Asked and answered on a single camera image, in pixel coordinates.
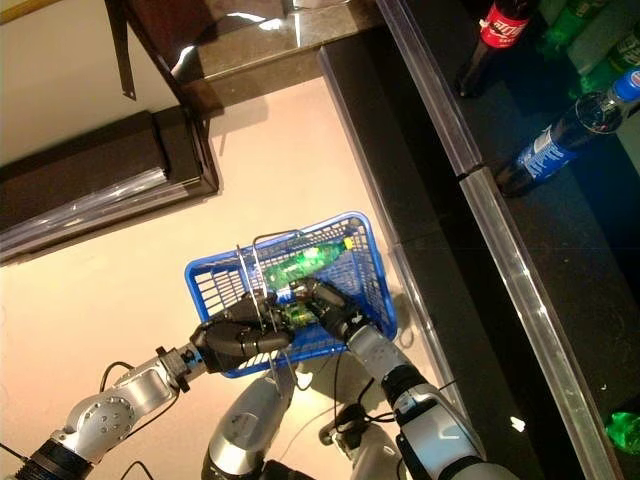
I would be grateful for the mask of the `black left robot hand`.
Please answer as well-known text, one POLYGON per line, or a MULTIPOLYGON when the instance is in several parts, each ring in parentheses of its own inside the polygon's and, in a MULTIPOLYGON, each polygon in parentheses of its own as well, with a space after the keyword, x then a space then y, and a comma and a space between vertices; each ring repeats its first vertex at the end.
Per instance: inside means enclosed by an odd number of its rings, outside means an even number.
POLYGON ((208 373, 227 373, 258 354, 288 347, 294 331, 282 324, 275 295, 240 300, 201 323, 190 336, 208 373))

